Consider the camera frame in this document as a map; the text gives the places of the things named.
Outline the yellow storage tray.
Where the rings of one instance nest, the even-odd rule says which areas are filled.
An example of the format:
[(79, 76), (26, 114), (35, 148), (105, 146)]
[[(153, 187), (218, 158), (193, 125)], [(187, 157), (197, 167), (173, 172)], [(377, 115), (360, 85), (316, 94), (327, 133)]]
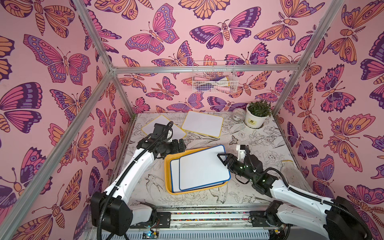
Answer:
[(208, 189), (213, 189), (213, 188), (218, 188), (218, 187), (222, 187), (222, 186), (224, 186), (224, 185), (220, 185), (220, 186), (216, 186), (216, 187), (210, 187), (210, 188), (207, 188), (207, 189), (203, 189), (203, 190), (195, 190), (195, 191), (186, 192), (186, 193), (172, 193), (172, 186), (171, 186), (171, 172), (170, 172), (170, 161), (171, 161), (171, 160), (175, 160), (175, 159), (180, 159), (180, 157), (182, 157), (182, 156), (189, 155), (189, 154), (193, 154), (193, 153), (196, 153), (196, 152), (205, 150), (205, 149), (208, 149), (208, 148), (200, 148), (200, 149), (186, 150), (184, 153), (179, 153), (179, 154), (174, 154), (174, 155), (168, 155), (168, 156), (165, 158), (165, 162), (164, 162), (164, 165), (165, 165), (165, 185), (166, 185), (166, 189), (167, 189), (167, 191), (168, 191), (171, 195), (180, 195), (180, 194), (186, 194), (186, 193), (193, 193), (193, 192), (198, 192), (198, 191), (203, 191), (203, 190), (208, 190)]

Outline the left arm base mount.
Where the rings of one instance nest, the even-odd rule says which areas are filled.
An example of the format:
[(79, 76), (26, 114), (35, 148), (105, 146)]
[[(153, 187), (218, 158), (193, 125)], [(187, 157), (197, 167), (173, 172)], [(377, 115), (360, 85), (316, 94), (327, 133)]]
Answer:
[(169, 229), (171, 225), (171, 212), (154, 212), (147, 222), (131, 225), (130, 229), (157, 228)]

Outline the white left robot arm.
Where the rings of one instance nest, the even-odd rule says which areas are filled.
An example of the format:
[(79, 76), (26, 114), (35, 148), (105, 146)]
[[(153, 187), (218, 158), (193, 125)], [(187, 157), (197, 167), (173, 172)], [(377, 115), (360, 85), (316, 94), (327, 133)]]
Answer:
[(97, 229), (98, 240), (103, 239), (103, 231), (109, 232), (109, 240), (114, 236), (127, 239), (131, 226), (152, 228), (159, 223), (156, 206), (140, 203), (129, 207), (129, 200), (140, 178), (156, 159), (185, 152), (184, 140), (172, 138), (173, 125), (172, 121), (167, 125), (155, 124), (153, 132), (138, 142), (129, 164), (116, 180), (104, 191), (92, 195), (92, 225)]

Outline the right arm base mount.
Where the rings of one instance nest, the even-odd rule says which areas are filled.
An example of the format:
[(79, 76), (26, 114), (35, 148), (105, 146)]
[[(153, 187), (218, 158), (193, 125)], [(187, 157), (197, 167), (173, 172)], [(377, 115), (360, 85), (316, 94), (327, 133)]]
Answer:
[(250, 211), (248, 222), (253, 227), (271, 227), (282, 230), (285, 227), (292, 226), (283, 222), (278, 217), (278, 208), (283, 205), (283, 202), (274, 200), (264, 211)]

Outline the blue-framed whiteboard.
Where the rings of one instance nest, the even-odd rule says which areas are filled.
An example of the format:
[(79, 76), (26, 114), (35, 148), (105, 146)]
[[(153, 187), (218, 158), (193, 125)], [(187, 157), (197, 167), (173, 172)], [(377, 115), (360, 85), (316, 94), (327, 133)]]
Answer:
[(180, 160), (175, 159), (170, 161), (170, 172), (171, 172), (171, 186), (172, 186), (172, 193), (186, 193), (191, 192), (195, 190), (203, 190), (210, 187), (216, 187), (220, 185), (225, 185), (227, 182), (221, 182), (216, 184), (209, 184), (207, 186), (200, 186), (192, 188), (191, 190), (181, 190), (180, 189)]
[(228, 182), (231, 179), (231, 173), (218, 156), (225, 153), (225, 147), (218, 145), (180, 157), (180, 191), (191, 191)]

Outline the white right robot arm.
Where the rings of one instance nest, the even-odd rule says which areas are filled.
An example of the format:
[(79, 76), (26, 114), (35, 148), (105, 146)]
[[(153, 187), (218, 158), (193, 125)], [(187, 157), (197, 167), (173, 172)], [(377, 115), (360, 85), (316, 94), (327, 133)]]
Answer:
[(287, 229), (298, 226), (329, 240), (373, 238), (368, 224), (345, 198), (331, 199), (296, 188), (279, 170), (263, 169), (262, 162), (250, 153), (248, 146), (241, 145), (239, 150), (245, 153), (243, 161), (233, 154), (217, 157), (232, 174), (246, 179), (259, 194), (273, 199), (263, 215), (268, 225), (285, 225)]

